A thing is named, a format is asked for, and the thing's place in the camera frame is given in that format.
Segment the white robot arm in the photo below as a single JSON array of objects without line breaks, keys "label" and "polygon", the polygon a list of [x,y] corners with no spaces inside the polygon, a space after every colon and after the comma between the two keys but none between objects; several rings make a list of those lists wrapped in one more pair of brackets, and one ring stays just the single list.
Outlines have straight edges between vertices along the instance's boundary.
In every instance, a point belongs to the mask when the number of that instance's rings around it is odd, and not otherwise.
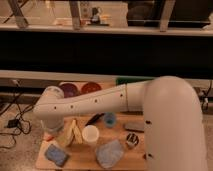
[{"label": "white robot arm", "polygon": [[202,110],[194,89],[183,79],[160,77],[63,98],[48,87],[34,108],[48,132],[63,127],[63,117],[143,109],[148,171],[207,171]]}]

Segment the paper cup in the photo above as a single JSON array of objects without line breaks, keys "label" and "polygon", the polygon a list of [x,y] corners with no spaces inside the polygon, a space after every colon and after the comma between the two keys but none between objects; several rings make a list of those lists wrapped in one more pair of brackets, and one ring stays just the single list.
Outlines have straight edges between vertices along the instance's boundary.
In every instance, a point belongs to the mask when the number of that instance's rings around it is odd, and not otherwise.
[{"label": "paper cup", "polygon": [[94,147],[96,146],[99,138],[99,130],[94,125],[88,125],[83,129],[82,137],[86,144]]}]

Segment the black cable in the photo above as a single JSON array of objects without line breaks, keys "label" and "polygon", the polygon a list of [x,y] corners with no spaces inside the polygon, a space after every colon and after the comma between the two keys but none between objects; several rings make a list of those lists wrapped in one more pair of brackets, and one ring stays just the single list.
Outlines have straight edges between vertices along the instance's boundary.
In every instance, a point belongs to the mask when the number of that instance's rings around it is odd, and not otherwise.
[{"label": "black cable", "polygon": [[[34,106],[33,105],[28,105],[23,110],[21,110],[21,107],[20,107],[20,105],[18,103],[18,98],[21,96],[21,94],[22,93],[20,93],[19,95],[16,96],[15,90],[14,90],[14,92],[13,92],[13,97],[14,98],[13,98],[12,102],[10,103],[10,105],[3,112],[1,112],[2,114],[4,112],[6,112],[12,106],[12,104],[14,104],[14,103],[17,105],[18,110],[19,110],[18,114],[14,118],[14,119],[18,119],[18,125],[15,127],[13,132],[12,133],[0,133],[0,136],[11,136],[12,140],[13,140],[13,143],[12,143],[11,146],[0,146],[0,148],[3,148],[3,149],[12,149],[12,148],[14,148],[16,146],[16,143],[17,143],[16,142],[16,138],[15,138],[16,136],[19,136],[22,133],[27,135],[27,134],[29,134],[31,132],[30,121],[25,120],[23,118],[23,116],[24,116],[25,113],[27,113],[30,110],[32,110]],[[25,130],[23,128],[23,124],[24,123],[26,123],[28,125],[28,129],[27,130]]]},{"label": "black cable", "polygon": [[16,100],[18,100],[18,98],[22,95],[22,93],[20,93],[19,95],[17,95],[15,98],[13,98],[13,100],[9,103],[9,105],[0,112],[0,116],[3,115],[15,102]]},{"label": "black cable", "polygon": [[[29,1],[29,0],[24,1],[24,2],[20,5],[20,8],[24,7],[28,1]],[[12,16],[14,16],[14,14],[13,14],[13,13],[12,13],[12,14],[10,14],[10,16],[9,16],[9,17],[7,17],[7,19],[6,19],[6,20],[4,20],[2,24],[7,23],[7,22],[11,19],[11,17],[12,17]]]},{"label": "black cable", "polygon": [[212,80],[209,80],[210,84],[209,84],[209,88],[207,91],[203,91],[203,98],[202,98],[202,105],[201,105],[201,108],[202,110],[208,110],[209,108],[209,102],[208,102],[208,95],[212,89]]}]

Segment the wooden table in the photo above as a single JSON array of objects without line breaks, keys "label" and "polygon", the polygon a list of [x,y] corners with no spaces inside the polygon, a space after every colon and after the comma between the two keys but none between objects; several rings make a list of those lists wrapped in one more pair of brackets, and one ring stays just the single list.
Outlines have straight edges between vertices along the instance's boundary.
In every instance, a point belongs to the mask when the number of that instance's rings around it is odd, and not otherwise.
[{"label": "wooden table", "polygon": [[[85,123],[90,119],[91,116],[80,116],[77,118],[79,128],[82,130]],[[117,123],[113,128],[106,128],[103,121],[100,119],[95,125],[100,131],[100,138],[97,146],[105,144],[110,140],[119,139],[120,143],[124,147],[124,155],[121,160],[110,170],[146,170],[146,160],[143,158],[144,151],[144,134],[136,133],[139,136],[139,144],[129,149],[125,143],[128,131],[125,131],[123,124],[127,121],[143,121],[143,117],[139,115],[124,115],[117,114]],[[50,144],[57,145],[55,140],[47,142],[42,141],[38,159],[36,162],[36,168],[38,169],[64,169],[64,170],[103,170],[102,167],[97,163],[95,157],[95,149],[83,144],[78,145],[75,142],[71,147],[63,149],[70,155],[70,158],[65,163],[63,168],[57,167],[53,162],[47,160],[44,156],[44,152]]]}]

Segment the blue sponge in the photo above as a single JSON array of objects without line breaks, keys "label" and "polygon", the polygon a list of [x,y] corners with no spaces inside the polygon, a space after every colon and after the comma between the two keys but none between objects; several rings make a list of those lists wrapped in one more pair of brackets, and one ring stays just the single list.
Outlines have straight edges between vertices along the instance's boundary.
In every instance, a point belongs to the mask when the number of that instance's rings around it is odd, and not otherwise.
[{"label": "blue sponge", "polygon": [[59,167],[63,167],[64,163],[69,158],[68,154],[53,144],[48,147],[44,155],[48,160],[53,161]]}]

